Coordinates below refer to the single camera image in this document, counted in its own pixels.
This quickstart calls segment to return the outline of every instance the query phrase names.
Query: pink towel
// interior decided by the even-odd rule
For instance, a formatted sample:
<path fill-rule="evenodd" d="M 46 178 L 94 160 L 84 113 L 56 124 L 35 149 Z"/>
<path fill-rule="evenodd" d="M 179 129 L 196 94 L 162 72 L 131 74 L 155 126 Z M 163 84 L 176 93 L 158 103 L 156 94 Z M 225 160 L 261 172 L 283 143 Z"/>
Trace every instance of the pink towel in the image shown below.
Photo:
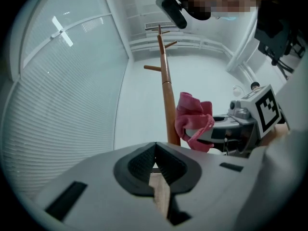
<path fill-rule="evenodd" d="M 214 123 L 211 102 L 200 102 L 191 94 L 181 92 L 176 112 L 175 130 L 190 148 L 208 152 L 210 148 L 214 147 L 212 143 L 203 144 L 197 141 L 201 134 L 213 127 Z M 189 137 L 185 134 L 185 129 L 198 129 L 198 131 Z"/>

